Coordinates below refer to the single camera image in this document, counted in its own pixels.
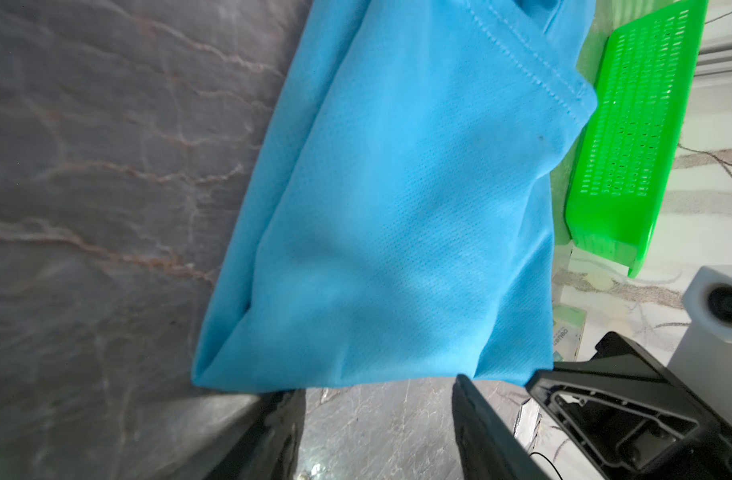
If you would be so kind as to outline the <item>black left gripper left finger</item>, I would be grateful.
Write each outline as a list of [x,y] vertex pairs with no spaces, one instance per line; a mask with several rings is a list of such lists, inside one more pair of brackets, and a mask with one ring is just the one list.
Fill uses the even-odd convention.
[[306,417],[306,391],[277,392],[206,479],[293,479]]

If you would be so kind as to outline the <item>green plastic basket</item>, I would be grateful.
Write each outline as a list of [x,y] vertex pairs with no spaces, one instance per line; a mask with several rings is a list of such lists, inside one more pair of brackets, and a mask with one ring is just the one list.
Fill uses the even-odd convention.
[[675,158],[708,4],[677,1],[616,28],[595,83],[565,220],[574,244],[626,267],[645,262]]

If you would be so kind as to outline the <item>light blue t shirt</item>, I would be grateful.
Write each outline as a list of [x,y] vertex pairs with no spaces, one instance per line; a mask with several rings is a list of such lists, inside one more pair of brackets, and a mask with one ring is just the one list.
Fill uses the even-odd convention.
[[263,393],[553,364],[551,171],[591,1],[316,1],[194,356]]

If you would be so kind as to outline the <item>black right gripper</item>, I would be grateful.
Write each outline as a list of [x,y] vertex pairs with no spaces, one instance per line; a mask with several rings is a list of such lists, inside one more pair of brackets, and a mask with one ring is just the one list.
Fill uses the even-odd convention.
[[588,361],[536,371],[526,389],[606,479],[732,479],[732,426],[616,332]]

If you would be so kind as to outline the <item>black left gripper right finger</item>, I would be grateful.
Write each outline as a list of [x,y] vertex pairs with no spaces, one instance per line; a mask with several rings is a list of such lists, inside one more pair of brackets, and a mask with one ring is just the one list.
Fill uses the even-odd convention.
[[452,389],[455,440],[465,480],[548,480],[473,382]]

